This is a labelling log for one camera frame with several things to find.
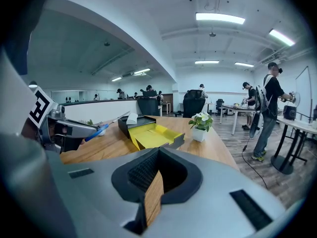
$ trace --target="jeans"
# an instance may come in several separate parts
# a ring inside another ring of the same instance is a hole
[[[253,155],[255,157],[261,156],[262,152],[264,151],[264,148],[267,145],[267,140],[271,136],[271,133],[274,129],[275,124],[276,124],[276,120],[269,118],[266,115],[263,115],[263,130],[258,139],[257,145],[253,150]]]

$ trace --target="white flower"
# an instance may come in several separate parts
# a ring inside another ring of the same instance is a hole
[[[209,119],[208,115],[202,114],[202,121],[207,121]]]
[[[192,116],[192,119],[195,119],[196,117],[202,117],[202,113],[195,114],[194,116]]]

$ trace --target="potted plant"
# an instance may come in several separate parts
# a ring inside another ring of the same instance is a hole
[[[212,125],[213,119],[211,115],[207,112],[200,112],[199,114],[195,114],[192,119],[188,122],[188,124],[192,124],[193,126],[193,139],[203,142],[209,131],[209,128]]]

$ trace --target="sneaker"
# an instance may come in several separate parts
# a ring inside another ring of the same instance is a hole
[[[256,156],[254,156],[253,154],[251,155],[251,158],[254,159],[254,160],[256,160],[256,161],[261,161],[261,162],[264,160],[263,156],[261,156],[261,157],[256,157]]]

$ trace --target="blue pen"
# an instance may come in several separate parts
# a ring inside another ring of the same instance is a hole
[[[110,124],[112,124],[112,123],[114,123],[114,122],[116,122],[118,119],[120,119],[121,117],[123,117],[123,116],[125,116],[125,115],[127,115],[128,113],[130,113],[130,111],[128,111],[127,113],[124,113],[123,115],[121,115],[121,116],[119,116],[119,117],[117,117],[115,120],[113,120],[111,123],[107,123],[107,124],[105,124],[104,126],[102,126],[99,130],[97,130],[94,134],[92,134],[91,136],[89,136],[89,137],[86,137],[85,138],[85,141],[87,142],[87,141],[89,141],[89,140],[91,140],[91,139],[93,139],[94,137],[96,137],[96,136],[98,136],[103,130],[105,130],[105,129],[107,129],[108,127],[109,127],[109,125]]]

